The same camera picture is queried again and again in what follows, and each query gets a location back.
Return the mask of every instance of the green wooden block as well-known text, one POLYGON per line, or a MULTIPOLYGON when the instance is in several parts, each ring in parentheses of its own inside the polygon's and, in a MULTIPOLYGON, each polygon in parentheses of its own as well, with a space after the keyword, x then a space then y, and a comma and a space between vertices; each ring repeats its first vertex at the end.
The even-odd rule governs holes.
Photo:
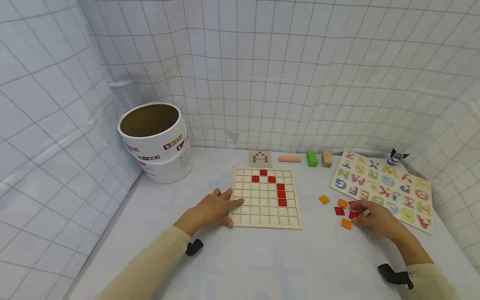
POLYGON ((307 164, 309 167, 316 168, 318 166, 317 154, 313 150, 307 151, 307 164))

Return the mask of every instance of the black clip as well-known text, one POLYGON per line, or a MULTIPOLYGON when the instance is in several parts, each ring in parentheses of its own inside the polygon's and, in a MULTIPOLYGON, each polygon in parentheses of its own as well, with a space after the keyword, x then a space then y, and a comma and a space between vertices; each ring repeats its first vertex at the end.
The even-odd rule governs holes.
POLYGON ((381 264, 378 266, 378 271, 382 274, 382 277, 389 283, 403 284, 408 289, 413 289, 413 283, 410 280, 407 272, 395 273, 389 264, 381 264))
POLYGON ((204 244, 202 243, 201 240, 196 239, 193 244, 188 243, 187 245, 187 251, 185 251, 185 254, 188 256, 194 256, 202 247, 204 244))

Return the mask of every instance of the wooden letter puzzle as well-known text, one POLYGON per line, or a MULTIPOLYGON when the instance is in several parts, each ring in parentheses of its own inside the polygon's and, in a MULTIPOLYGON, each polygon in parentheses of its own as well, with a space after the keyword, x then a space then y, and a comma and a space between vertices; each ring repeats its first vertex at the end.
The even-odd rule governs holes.
POLYGON ((228 213, 234 226, 302 229, 290 170, 235 168, 232 187, 232 199, 245 199, 228 213))
POLYGON ((272 161, 270 151, 254 151, 250 150, 250 167, 271 168, 272 161))
POLYGON ((433 234, 430 183, 376 159, 345 150, 332 180, 332 189, 355 200, 386 207, 397 219, 433 234))

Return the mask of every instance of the hand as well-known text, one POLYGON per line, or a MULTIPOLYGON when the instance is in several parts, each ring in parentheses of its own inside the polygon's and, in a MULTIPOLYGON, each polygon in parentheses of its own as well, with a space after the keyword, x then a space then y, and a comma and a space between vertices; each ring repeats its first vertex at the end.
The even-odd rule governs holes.
POLYGON ((370 212, 366 216, 358 216, 352 219, 356 226, 370 228, 381 236, 397 243, 405 236, 410 235, 410 231, 403 226, 385 207, 375 202, 367 200, 358 200, 350 204, 350 208, 357 214, 366 210, 370 212))
POLYGON ((223 224, 228 228, 233 227, 232 219, 227 215, 229 209, 242 205, 243 198, 231 200, 233 189, 229 188, 222 193, 215 189, 203 198, 196 206, 188 209, 174 224, 190 236, 203 226, 223 224))

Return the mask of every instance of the white table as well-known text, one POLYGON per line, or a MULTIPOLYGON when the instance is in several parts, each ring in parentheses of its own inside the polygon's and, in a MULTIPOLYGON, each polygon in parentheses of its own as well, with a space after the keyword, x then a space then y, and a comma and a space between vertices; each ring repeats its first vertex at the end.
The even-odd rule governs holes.
MULTIPOLYGON (((136 190, 96 257, 73 290, 70 300, 98 294, 113 277, 189 207, 218 187, 231 184, 235 166, 248 166, 248 151, 194 148, 195 167, 184 179, 161 185, 142 175, 136 190)), ((301 163, 274 168, 294 173, 302 230, 269 228, 207 228, 197 233, 204 248, 184 256, 152 299, 400 299, 398 288, 385 283, 377 266, 405 266, 394 245, 368 230, 340 226, 335 203, 342 195, 329 186, 339 161, 330 169, 301 163)), ((478 299, 480 276, 435 214, 435 235, 408 228, 465 300, 478 299)))

